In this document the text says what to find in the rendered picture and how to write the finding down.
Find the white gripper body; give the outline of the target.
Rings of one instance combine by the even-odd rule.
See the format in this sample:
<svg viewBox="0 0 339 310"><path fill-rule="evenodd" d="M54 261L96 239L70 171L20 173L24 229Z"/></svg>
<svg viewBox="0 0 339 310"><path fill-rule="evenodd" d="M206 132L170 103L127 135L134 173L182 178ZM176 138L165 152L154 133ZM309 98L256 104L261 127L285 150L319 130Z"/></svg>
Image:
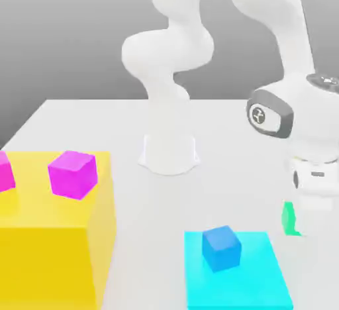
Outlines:
<svg viewBox="0 0 339 310"><path fill-rule="evenodd" d="M297 208L300 211L324 211L333 210L333 200L331 197L301 193L298 196Z"/></svg>

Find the small green cube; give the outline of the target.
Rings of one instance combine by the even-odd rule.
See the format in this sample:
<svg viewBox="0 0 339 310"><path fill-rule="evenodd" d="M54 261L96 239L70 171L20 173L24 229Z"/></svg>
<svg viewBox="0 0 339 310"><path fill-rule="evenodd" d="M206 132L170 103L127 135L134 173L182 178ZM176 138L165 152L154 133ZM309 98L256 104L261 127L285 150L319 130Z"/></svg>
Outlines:
<svg viewBox="0 0 339 310"><path fill-rule="evenodd" d="M281 213L281 224L286 236L302 236L295 228L296 220L294 204L291 201L284 201Z"/></svg>

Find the small magenta cube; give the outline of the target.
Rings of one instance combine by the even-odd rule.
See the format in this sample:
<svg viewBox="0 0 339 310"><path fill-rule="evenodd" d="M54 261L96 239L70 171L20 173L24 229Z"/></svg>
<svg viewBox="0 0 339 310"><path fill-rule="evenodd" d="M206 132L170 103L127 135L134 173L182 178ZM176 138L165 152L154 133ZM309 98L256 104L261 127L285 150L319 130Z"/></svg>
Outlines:
<svg viewBox="0 0 339 310"><path fill-rule="evenodd" d="M95 155L65 151L48 164L52 193L82 200L98 183Z"/></svg>
<svg viewBox="0 0 339 310"><path fill-rule="evenodd" d="M0 192L16 188L11 163L4 151L0 151Z"/></svg>

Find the small blue cube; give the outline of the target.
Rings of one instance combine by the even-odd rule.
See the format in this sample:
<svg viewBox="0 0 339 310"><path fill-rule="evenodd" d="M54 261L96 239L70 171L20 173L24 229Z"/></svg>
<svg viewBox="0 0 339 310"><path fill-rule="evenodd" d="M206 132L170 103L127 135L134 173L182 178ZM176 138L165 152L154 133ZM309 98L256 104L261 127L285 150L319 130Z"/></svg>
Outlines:
<svg viewBox="0 0 339 310"><path fill-rule="evenodd" d="M213 272L240 265L242 244L229 226L203 231L202 253Z"/></svg>

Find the large yellow box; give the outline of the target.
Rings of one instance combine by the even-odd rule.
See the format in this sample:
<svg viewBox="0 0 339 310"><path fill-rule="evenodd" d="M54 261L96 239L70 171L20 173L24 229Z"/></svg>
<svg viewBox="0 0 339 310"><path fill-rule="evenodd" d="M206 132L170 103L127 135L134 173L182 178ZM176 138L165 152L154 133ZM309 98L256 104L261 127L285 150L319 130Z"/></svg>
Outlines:
<svg viewBox="0 0 339 310"><path fill-rule="evenodd" d="M55 195L57 152L14 152L16 186L0 192L0 310L101 310L117 233L111 155L81 200Z"/></svg>

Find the large cyan box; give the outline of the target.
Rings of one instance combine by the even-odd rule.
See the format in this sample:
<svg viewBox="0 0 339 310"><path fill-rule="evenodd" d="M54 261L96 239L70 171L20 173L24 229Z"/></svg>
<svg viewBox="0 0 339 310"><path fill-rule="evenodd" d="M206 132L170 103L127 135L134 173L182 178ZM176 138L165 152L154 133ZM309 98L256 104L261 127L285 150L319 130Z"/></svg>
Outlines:
<svg viewBox="0 0 339 310"><path fill-rule="evenodd" d="M266 232L238 231L240 265L213 272L202 254L201 231L184 234L187 310L293 310Z"/></svg>

